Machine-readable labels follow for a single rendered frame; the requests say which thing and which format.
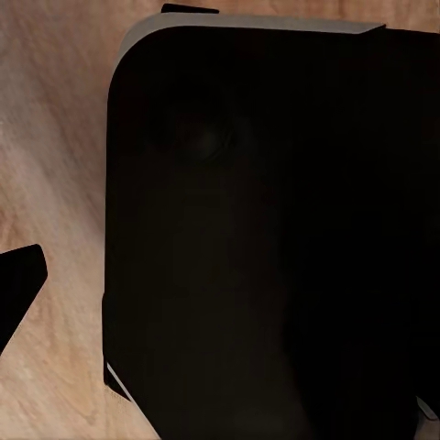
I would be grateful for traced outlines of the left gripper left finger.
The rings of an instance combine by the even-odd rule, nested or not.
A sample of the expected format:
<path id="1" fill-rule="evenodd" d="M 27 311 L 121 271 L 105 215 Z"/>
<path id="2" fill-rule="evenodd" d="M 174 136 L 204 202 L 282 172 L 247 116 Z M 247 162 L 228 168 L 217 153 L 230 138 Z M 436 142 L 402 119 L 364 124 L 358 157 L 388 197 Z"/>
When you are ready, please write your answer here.
<path id="1" fill-rule="evenodd" d="M 48 268 L 39 244 L 0 254 L 0 354 L 47 278 Z"/>

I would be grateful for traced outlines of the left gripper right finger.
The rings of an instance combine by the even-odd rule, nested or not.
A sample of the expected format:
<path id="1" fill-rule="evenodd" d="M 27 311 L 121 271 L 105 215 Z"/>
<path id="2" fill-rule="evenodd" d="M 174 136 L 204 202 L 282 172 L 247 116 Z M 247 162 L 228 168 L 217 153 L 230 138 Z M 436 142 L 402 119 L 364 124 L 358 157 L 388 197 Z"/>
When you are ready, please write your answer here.
<path id="1" fill-rule="evenodd" d="M 440 316 L 440 247 L 420 244 L 413 258 L 411 275 Z"/>

